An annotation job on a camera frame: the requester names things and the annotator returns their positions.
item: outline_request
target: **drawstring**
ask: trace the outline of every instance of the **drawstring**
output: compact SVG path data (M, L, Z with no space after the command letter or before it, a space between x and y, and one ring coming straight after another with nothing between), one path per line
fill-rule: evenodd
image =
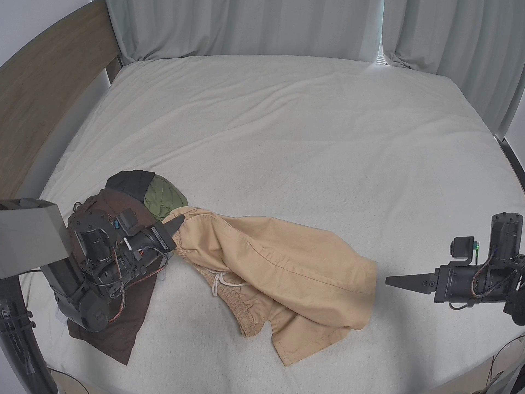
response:
M212 284L212 294L213 296L217 296L217 287L219 286L219 283L222 283L225 286L232 286L232 287L240 287L240 286L247 286L249 285L248 282L239 283L238 285L234 283L228 283L226 280L224 280L224 275L229 272L218 272L216 270L210 270L209 268L203 267L205 270L209 271L210 273L215 274L215 277L213 278L213 284Z

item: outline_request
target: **olive green fabric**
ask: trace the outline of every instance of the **olive green fabric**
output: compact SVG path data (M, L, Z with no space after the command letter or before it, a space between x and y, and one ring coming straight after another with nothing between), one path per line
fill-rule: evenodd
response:
M188 201L166 178L155 175L144 196L144 205L156 220L163 220L176 208L187 206Z

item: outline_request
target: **gray curtain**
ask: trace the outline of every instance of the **gray curtain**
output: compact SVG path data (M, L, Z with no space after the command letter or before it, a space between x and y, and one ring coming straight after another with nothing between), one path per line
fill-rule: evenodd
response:
M384 0L106 0L124 63L215 54L374 62Z
M502 138L525 82L525 0L385 0L383 52L450 77Z

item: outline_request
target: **wooden headboard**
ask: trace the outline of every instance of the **wooden headboard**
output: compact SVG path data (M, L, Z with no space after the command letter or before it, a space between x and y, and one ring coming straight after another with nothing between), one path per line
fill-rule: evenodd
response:
M104 0L74 11L0 67L0 199L15 198L44 142L104 68L120 70Z

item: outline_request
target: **mattress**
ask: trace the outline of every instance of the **mattress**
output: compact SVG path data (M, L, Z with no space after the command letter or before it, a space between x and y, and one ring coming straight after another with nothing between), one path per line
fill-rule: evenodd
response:
M21 276L46 361L108 392L416 393L522 333L502 304L452 311L384 285L447 264L455 236L476 236L484 260L491 216L525 213L513 170L448 78L296 56L136 62L42 198L67 219L75 201L132 169L166 177L195 207L331 230L377 261L377 298L363 330L284 367L269 323L242 338L228 307L175 256L124 366L69 336L40 273Z

